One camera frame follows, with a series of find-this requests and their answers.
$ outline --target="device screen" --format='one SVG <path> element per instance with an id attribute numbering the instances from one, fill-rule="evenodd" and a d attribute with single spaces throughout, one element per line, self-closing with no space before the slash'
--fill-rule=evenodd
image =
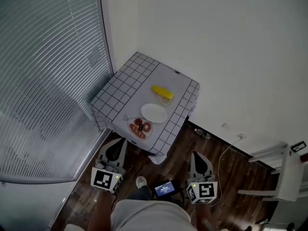
<path id="1" fill-rule="evenodd" d="M 157 196 L 160 197 L 160 196 L 163 196 L 167 193 L 171 193 L 173 192 L 175 189 L 172 185 L 172 183 L 169 181 L 159 187 L 155 187 L 155 191 L 157 193 Z"/>

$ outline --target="wooden floor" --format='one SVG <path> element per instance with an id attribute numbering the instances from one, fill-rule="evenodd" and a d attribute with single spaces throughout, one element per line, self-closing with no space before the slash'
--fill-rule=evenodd
<path id="1" fill-rule="evenodd" d="M 114 138 L 117 138 L 117 135 L 112 133 L 106 142 Z M 212 162 L 217 176 L 218 159 L 226 149 L 227 146 L 218 140 L 213 138 L 206 140 L 197 135 L 189 124 L 183 125 L 168 152 L 167 159 L 160 165 L 154 165 L 146 151 L 129 143 L 124 163 L 127 173 L 120 185 L 117 200 L 125 199 L 131 191 L 136 189 L 135 178 L 138 175 L 145 176 L 150 186 L 165 179 L 175 179 L 179 180 L 184 187 L 193 151 L 201 152 Z M 94 166 L 94 160 L 77 183 L 52 230 L 61 231 L 69 223 L 78 225 L 84 230 L 87 229 L 98 193 L 98 190 L 90 186 L 92 166 Z M 274 190 L 277 175 L 271 175 L 270 170 L 259 163 L 248 163 L 245 155 L 230 148 L 220 162 L 219 176 L 222 197 L 217 205 L 211 207 L 214 217 L 218 220 L 218 230 L 223 228 L 230 231 L 245 230 L 256 221 L 272 216 L 276 202 L 262 202 L 261 197 L 239 195 L 237 190 Z M 189 200 L 186 200 L 185 210 L 189 214 L 193 210 Z"/>

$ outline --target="black tag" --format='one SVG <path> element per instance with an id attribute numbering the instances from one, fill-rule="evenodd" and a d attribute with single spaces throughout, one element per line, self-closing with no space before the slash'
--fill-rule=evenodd
<path id="1" fill-rule="evenodd" d="M 142 132 L 142 130 L 143 130 L 143 124 L 142 123 L 139 125 L 138 130 Z"/>

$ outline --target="white sneaker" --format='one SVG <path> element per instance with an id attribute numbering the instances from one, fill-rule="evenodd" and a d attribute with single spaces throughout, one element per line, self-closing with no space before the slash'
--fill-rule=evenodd
<path id="1" fill-rule="evenodd" d="M 138 177 L 136 178 L 136 186 L 137 186 L 138 188 L 141 188 L 141 187 L 146 186 L 146 185 L 147 185 L 147 183 L 146 183 L 145 177 L 143 177 L 143 176 L 138 176 Z"/>

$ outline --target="white cable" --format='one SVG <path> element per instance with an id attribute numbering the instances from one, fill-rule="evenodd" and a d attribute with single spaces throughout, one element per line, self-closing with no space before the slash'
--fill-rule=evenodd
<path id="1" fill-rule="evenodd" d="M 236 142 L 234 142 L 233 144 L 229 145 L 228 148 L 220 155 L 220 157 L 219 157 L 219 159 L 218 159 L 218 169 L 217 169 L 218 184 L 219 184 L 219 189 L 220 189 L 220 198 L 219 198 L 219 200 L 218 200 L 215 204 L 213 204 L 213 205 L 208 205 L 208 206 L 215 206 L 215 205 L 217 205 L 217 204 L 220 202 L 221 197 L 222 197 L 222 190 L 221 190 L 220 179 L 219 179 L 219 166 L 220 166 L 221 157 L 227 152 L 227 150 L 228 150 L 231 146 L 235 145 L 237 142 L 241 141 L 242 139 L 243 139 L 243 138 L 240 138 L 238 141 L 236 141 Z"/>

